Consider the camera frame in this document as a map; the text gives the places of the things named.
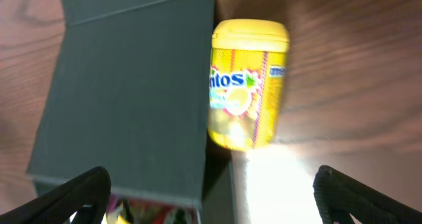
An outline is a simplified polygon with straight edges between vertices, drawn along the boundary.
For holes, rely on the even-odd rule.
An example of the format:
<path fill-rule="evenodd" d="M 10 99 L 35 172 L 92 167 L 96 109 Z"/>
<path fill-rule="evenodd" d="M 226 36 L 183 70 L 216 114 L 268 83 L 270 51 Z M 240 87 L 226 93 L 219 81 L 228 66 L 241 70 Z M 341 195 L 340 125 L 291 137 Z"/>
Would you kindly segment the yellow candy jar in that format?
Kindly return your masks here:
<path fill-rule="evenodd" d="M 282 99 L 289 35 L 279 22 L 231 19 L 212 34 L 208 134 L 247 151 L 271 143 Z"/>

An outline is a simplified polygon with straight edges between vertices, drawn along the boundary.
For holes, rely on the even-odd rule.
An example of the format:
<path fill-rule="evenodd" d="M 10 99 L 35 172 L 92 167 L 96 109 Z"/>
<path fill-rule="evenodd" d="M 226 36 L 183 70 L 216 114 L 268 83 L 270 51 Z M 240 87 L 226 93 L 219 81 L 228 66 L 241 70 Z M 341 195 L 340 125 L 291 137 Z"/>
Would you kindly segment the Haribo gummy candy bag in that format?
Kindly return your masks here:
<path fill-rule="evenodd" d="M 111 194 L 102 223 L 199 224 L 194 209 Z"/>

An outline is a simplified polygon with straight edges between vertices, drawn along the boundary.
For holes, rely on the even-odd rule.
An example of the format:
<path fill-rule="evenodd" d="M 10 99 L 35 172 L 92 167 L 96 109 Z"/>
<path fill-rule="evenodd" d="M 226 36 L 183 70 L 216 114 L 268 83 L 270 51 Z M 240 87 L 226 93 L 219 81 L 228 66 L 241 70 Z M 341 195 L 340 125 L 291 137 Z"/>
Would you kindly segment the black gift box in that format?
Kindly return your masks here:
<path fill-rule="evenodd" d="M 65 33 L 27 173 L 38 195 L 96 166 L 112 192 L 236 223 L 207 137 L 215 0 L 61 0 Z"/>

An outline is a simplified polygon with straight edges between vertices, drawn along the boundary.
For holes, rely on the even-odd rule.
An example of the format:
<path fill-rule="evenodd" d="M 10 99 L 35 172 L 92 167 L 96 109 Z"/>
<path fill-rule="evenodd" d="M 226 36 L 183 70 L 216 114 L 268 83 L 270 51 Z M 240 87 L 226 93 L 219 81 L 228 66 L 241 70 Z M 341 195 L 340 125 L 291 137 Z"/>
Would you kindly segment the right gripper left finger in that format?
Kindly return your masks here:
<path fill-rule="evenodd" d="M 1 215 L 1 224 L 101 223 L 111 194 L 104 167 L 95 167 L 27 204 Z"/>

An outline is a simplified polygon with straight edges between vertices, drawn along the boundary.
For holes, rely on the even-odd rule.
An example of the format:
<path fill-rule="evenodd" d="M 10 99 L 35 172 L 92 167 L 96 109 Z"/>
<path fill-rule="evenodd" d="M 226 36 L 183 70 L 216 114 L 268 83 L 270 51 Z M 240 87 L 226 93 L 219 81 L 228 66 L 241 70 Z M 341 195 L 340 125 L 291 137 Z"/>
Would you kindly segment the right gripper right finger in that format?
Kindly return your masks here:
<path fill-rule="evenodd" d="M 319 167 L 314 197 L 324 224 L 421 224 L 421 212 L 329 167 Z"/>

